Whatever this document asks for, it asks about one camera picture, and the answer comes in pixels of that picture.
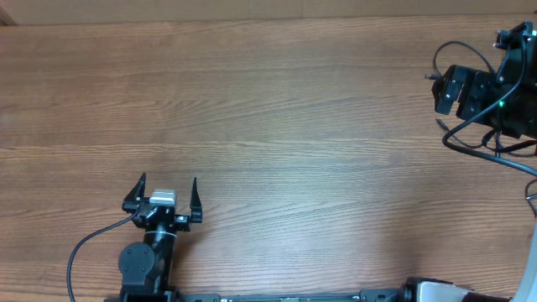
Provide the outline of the left gripper own finger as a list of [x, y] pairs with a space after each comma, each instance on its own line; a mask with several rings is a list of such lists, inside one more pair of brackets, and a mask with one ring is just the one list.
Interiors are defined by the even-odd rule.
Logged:
[[125, 212], [135, 212], [144, 201], [146, 185], [146, 174], [142, 173], [137, 184], [129, 191], [123, 199], [122, 210]]
[[197, 189], [197, 178], [193, 179], [191, 195], [190, 195], [190, 222], [202, 223], [203, 210], [201, 204], [201, 198]]

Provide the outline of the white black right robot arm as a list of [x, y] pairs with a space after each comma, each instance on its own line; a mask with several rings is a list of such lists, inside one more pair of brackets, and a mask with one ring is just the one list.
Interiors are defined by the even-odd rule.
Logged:
[[[459, 65], [435, 80], [432, 87], [435, 111], [447, 115], [454, 102], [459, 102], [456, 115], [464, 123], [448, 131], [443, 143], [448, 148], [478, 158], [493, 161], [536, 175], [536, 170], [491, 154], [475, 147], [457, 146], [448, 139], [472, 122], [492, 128], [482, 140], [482, 146], [497, 132], [513, 138], [522, 135], [536, 137], [536, 68], [524, 60], [508, 61], [497, 73], [483, 72]], [[409, 279], [398, 295], [399, 301], [467, 302], [501, 301], [501, 297], [480, 294], [470, 289], [433, 279]]]

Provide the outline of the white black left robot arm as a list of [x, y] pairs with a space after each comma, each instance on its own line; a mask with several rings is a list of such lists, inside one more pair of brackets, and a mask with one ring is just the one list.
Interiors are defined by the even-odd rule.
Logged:
[[122, 209], [130, 214], [136, 227], [144, 230], [143, 240], [127, 245], [118, 258], [122, 274], [121, 301], [180, 301], [180, 293], [170, 285], [177, 234], [188, 232], [194, 223], [201, 223], [203, 211], [193, 180], [190, 214], [176, 212], [174, 190], [156, 189], [144, 195], [146, 174], [123, 200]]

